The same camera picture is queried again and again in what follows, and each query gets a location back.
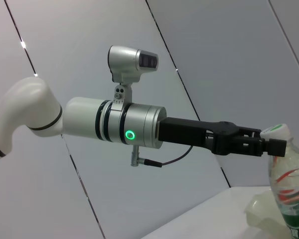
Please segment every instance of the gray wall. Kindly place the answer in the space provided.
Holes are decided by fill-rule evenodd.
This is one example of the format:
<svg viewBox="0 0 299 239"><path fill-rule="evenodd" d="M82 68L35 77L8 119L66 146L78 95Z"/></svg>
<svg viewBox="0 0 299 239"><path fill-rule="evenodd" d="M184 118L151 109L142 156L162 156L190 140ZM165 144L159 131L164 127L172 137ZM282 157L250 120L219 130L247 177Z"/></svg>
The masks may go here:
<svg viewBox="0 0 299 239"><path fill-rule="evenodd" d="M299 52L299 1L273 2ZM148 3L201 120L285 122L299 146L299 65L268 0ZM268 185L266 156L217 158L231 185Z"/></svg>
<svg viewBox="0 0 299 239"><path fill-rule="evenodd" d="M133 86L135 102L165 106L172 117L196 119L144 1L7 2L39 77L49 83L63 107L76 96L113 98L115 84L107 66L107 52L112 44L120 44L159 55L158 71L144 75ZM20 54L15 62L23 62L25 70L18 75L20 69L13 63L0 65L0 84L4 84L0 96L13 81L32 75L11 19L6 9L2 11L11 30L11 44ZM10 55L7 50L2 61ZM162 169L132 168L132 147L67 135L65 139L107 239L139 239L228 187L208 150L196 148L184 160ZM93 230L98 238L97 225L60 137L37 138L22 127L14 143L13 154L0 162L0 182L5 182L0 191L5 202L0 205L2 221L10 226L18 216L24 216L27 220L16 222L18 230L25 233L20 233L20 238L38 238L40 230L44 231L42 238L89 238ZM141 156L165 162L187 149L164 143L160 150L141 149ZM12 183L5 172L14 173ZM15 238L4 232L0 237Z"/></svg>
<svg viewBox="0 0 299 239"><path fill-rule="evenodd" d="M4 1L0 0L0 98L33 76ZM0 239L102 239L60 136L39 138L25 126L0 160Z"/></svg>

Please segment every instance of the camera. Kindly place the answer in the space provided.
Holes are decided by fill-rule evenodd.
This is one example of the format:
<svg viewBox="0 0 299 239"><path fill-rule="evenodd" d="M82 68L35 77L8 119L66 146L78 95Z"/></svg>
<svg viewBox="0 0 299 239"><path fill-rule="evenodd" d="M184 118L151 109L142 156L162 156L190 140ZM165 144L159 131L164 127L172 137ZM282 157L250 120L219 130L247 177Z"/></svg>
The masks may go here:
<svg viewBox="0 0 299 239"><path fill-rule="evenodd" d="M111 46L108 65L113 82L130 85L139 82L141 74L157 70L158 56L125 46Z"/></svg>

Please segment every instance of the white bottle cap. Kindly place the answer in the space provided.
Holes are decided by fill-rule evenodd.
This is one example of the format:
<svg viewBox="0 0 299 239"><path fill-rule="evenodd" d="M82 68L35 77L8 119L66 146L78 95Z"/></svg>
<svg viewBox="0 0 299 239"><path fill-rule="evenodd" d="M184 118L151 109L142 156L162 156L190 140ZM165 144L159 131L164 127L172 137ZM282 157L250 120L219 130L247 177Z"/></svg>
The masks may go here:
<svg viewBox="0 0 299 239"><path fill-rule="evenodd" d="M263 130L260 133L260 137L264 139L281 139L281 140L291 140L293 136L285 123L275 125L268 129Z"/></svg>

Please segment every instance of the green light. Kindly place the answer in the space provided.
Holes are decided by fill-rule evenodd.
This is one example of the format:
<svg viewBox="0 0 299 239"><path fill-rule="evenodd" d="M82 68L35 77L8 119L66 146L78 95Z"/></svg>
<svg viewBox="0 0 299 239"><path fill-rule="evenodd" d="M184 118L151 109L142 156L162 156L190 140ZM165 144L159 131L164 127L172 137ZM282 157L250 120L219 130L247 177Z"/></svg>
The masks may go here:
<svg viewBox="0 0 299 239"><path fill-rule="evenodd" d="M128 130L125 133L125 137L128 138L129 140L133 140L133 139L135 139L135 134L133 131Z"/></svg>

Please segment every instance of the plastic bottle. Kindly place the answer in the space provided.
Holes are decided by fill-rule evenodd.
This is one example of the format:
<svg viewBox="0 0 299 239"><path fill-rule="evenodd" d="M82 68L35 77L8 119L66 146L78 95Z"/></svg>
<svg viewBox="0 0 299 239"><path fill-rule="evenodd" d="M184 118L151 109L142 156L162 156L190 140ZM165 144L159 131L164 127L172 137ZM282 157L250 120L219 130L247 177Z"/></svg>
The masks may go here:
<svg viewBox="0 0 299 239"><path fill-rule="evenodd" d="M299 239L299 149L293 144L292 134L286 124L268 128L260 136L287 141L285 156L270 158L269 179L292 238Z"/></svg>

